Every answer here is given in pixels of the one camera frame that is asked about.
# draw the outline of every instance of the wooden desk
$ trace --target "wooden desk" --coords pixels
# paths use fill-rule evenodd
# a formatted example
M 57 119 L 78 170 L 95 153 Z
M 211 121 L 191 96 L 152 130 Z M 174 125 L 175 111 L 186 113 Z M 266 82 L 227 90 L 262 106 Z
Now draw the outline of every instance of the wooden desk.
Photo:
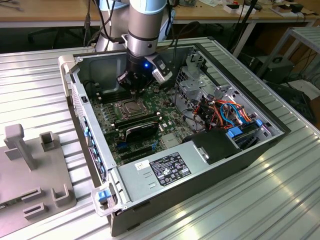
M 87 0 L 19 0 L 23 12 L 0 6 L 0 28 L 35 28 L 35 27 L 71 27 L 83 26 L 87 14 Z M 233 55 L 238 56 L 257 23 L 296 23 L 308 22 L 312 26 L 318 19 L 315 15 L 282 17 L 272 10 L 270 5 L 249 17 L 248 26 L 243 33 Z M 199 21 L 201 24 L 237 23 L 238 14 L 230 14 L 223 6 L 211 7 L 198 2 L 196 7 L 178 6 L 175 8 L 175 24 L 187 24 Z M 91 4 L 91 25 L 99 26 L 100 18 L 97 8 Z
M 86 0 L 18 0 L 24 11 L 0 6 L 0 28 L 47 28 L 83 26 Z M 99 26 L 96 6 L 91 3 L 91 25 Z
M 257 23 L 302 23 L 308 22 L 307 27 L 314 25 L 317 19 L 316 15 L 308 15 L 305 18 L 300 16 L 283 17 L 273 12 L 270 8 L 271 5 L 262 4 L 263 9 L 256 11 L 252 14 L 247 23 L 241 39 L 239 40 L 233 55 L 238 57 L 242 48 L 246 44 L 249 36 Z M 226 24 L 226 23 L 237 23 L 239 20 L 239 14 L 230 14 L 223 10 L 222 5 L 215 7 L 208 6 L 200 1 L 197 2 L 196 7 L 185 7 L 180 6 L 175 8 L 176 16 L 174 19 L 175 24 L 187 24 L 191 21 L 198 21 L 201 24 Z

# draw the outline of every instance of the power supply label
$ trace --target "power supply label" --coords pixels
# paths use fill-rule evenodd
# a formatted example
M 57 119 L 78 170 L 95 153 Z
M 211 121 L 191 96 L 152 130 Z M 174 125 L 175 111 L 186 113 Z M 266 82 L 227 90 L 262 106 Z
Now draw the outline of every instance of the power supply label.
M 191 174 L 178 152 L 150 162 L 150 167 L 161 186 L 167 186 Z

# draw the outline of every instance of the black cable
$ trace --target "black cable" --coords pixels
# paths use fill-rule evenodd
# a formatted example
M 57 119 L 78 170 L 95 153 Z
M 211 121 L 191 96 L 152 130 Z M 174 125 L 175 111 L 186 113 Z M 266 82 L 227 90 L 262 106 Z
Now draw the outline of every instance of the black cable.
M 299 75 L 301 75 L 301 73 L 304 72 L 304 71 L 307 69 L 308 62 L 309 62 L 309 58 L 310 58 L 310 56 L 311 56 L 311 52 L 312 52 L 312 50 L 311 50 L 311 48 L 310 48 L 309 56 L 308 56 L 308 58 L 307 58 L 307 60 L 306 60 L 306 62 L 305 62 L 304 67 L 303 67 L 302 70 L 299 72 Z
M 311 54 L 310 57 L 315 56 L 315 55 L 317 55 L 316 52 L 313 53 L 313 54 Z M 301 63 L 303 60 L 305 60 L 305 59 L 307 59 L 307 58 L 309 58 L 309 56 L 306 56 L 306 57 L 300 59 L 295 65 L 298 65 L 299 63 Z M 294 69 L 292 68 L 291 71 L 288 73 L 286 79 L 289 79 L 289 80 L 292 80 L 292 81 L 293 81 L 292 77 L 289 77 L 293 70 L 294 70 Z M 293 74 L 293 75 L 297 75 L 297 77 L 296 77 L 295 80 L 297 80 L 297 79 L 299 79 L 299 78 L 300 78 L 300 79 L 302 78 L 302 76 L 300 75 L 300 73 L 295 73 L 295 74 Z
M 241 20 L 241 17 L 242 17 L 242 13 L 244 12 L 244 8 L 245 8 L 245 2 L 243 2 L 242 10 L 241 10 L 241 13 L 240 13 L 238 22 L 237 22 L 236 25 L 235 25 L 235 29 L 237 28 L 238 24 L 240 23 L 240 20 Z M 230 35 L 230 37 L 229 37 L 228 46 L 229 46 L 229 44 L 230 44 L 231 39 L 232 39 L 232 38 L 234 37 L 234 35 L 235 35 L 235 32 L 236 32 L 235 29 L 234 29 L 233 33 Z
M 168 37 L 168 29 L 170 27 L 170 24 L 171 24 L 171 5 L 170 5 L 170 2 L 169 0 L 166 0 L 166 7 L 168 8 L 168 23 L 166 25 L 166 28 L 165 28 L 165 36 Z
M 297 53 L 297 51 L 302 47 L 302 43 L 300 43 L 299 47 L 296 48 L 296 50 L 294 50 L 294 52 L 291 54 L 290 58 L 288 60 L 291 60 L 292 57 Z
M 98 12 L 99 12 L 100 19 L 101 19 L 101 22 L 102 22 L 102 28 L 103 28 L 103 30 L 104 30 L 104 34 L 106 35 L 106 37 L 107 37 L 108 39 L 110 39 L 110 37 L 109 37 L 109 35 L 108 35 L 108 33 L 107 33 L 106 25 L 104 24 L 104 23 L 105 23 L 104 16 L 102 15 L 102 12 L 101 12 L 101 10 L 100 10 L 100 7 L 98 6 L 97 0 L 95 0 L 95 2 L 96 2 L 96 6 L 97 6 L 97 8 L 98 8 Z
M 83 46 L 86 46 L 86 38 L 87 38 L 87 32 L 90 30 L 90 23 L 91 23 L 91 18 L 90 18 L 90 7 L 91 7 L 91 0 L 88 0 L 87 4 L 87 11 L 86 11 L 86 16 L 84 20 L 84 38 L 83 38 Z
M 182 114 L 186 119 L 190 119 L 192 121 L 194 121 L 196 124 L 200 124 L 201 126 L 203 126 L 203 123 L 191 118 L 191 117 L 188 117 L 186 115 L 184 115 L 177 107 L 177 93 L 178 93 L 178 86 L 176 86 L 176 89 L 175 89 L 175 93 L 174 93 L 174 106 L 175 106 L 175 109 L 178 113 Z
M 186 32 L 183 33 L 183 30 L 185 30 L 188 26 L 190 26 L 192 24 L 195 24 L 195 26 L 192 29 L 190 29 L 189 31 L 186 31 Z M 176 61 L 176 54 L 177 54 L 177 46 L 178 46 L 179 37 L 182 35 L 182 33 L 183 34 L 188 34 L 188 33 L 192 32 L 192 31 L 194 31 L 195 29 L 197 29 L 199 26 L 200 26 L 200 23 L 198 21 L 192 21 L 192 22 L 189 22 L 187 25 L 185 25 L 180 30 L 180 32 L 178 33 L 178 35 L 175 38 L 175 45 L 174 45 L 174 49 L 173 49 L 173 58 L 172 58 L 172 63 L 173 64 L 175 64 L 175 61 Z
M 104 17 L 102 16 L 102 12 L 101 12 L 100 8 L 97 6 L 99 12 L 101 13 L 100 18 L 102 17 L 102 18 L 101 18 L 101 22 L 104 23 L 104 24 L 102 24 L 102 27 L 100 27 L 100 29 L 92 36 L 92 38 L 91 38 L 90 41 L 88 42 L 87 46 L 89 46 L 94 40 L 97 39 L 97 37 L 99 36 L 99 34 L 101 33 L 101 31 L 106 28 L 106 27 L 105 27 L 106 24 L 108 24 L 108 22 L 110 22 L 111 17 L 112 17 L 113 12 L 114 12 L 114 9 L 115 9 L 115 4 L 116 4 L 116 2 L 114 1 L 113 4 L 112 4 L 112 7 L 111 7 L 111 11 L 110 11 L 109 18 L 106 20 L 105 23 L 104 23 Z M 111 42 L 113 41 L 113 39 L 110 38 L 108 34 L 106 35 L 106 37 L 107 37 L 107 39 L 110 40 Z

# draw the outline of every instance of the slotted aluminum surface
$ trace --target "slotted aluminum surface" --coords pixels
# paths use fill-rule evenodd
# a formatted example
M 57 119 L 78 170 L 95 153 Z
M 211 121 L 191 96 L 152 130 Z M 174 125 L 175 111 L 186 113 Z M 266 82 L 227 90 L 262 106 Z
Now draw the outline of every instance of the slotted aluminum surface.
M 319 131 L 246 67 L 208 38 L 200 43 L 292 130 L 247 169 L 113 239 L 320 239 Z M 4 239 L 111 239 L 108 221 L 94 210 L 86 161 L 67 109 L 57 57 L 74 48 L 0 55 L 0 143 L 3 126 L 26 128 L 26 139 L 59 134 L 77 205 Z M 208 71 L 220 83 L 224 78 Z
M 300 42 L 320 54 L 320 28 L 319 27 L 294 27 L 289 32 Z

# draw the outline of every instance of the blue clip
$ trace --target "blue clip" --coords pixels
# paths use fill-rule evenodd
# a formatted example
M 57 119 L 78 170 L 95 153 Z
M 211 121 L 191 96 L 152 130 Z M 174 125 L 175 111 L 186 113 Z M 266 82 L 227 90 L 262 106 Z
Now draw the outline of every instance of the blue clip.
M 112 194 L 110 189 L 106 189 L 98 192 L 98 201 L 101 204 L 104 204 L 107 201 L 107 199 L 111 197 L 112 197 Z
M 87 137 L 88 136 L 88 132 L 89 132 L 89 128 L 86 127 L 85 130 L 84 130 L 84 136 Z
M 227 133 L 231 138 L 234 138 L 235 136 L 238 136 L 238 135 L 242 134 L 243 132 L 240 130 L 240 128 L 238 126 L 236 126 L 233 128 L 229 128 Z
M 257 120 L 255 121 L 255 123 L 256 123 L 259 127 L 261 127 L 261 126 L 263 125 L 263 122 L 262 122 L 260 119 L 257 119 Z

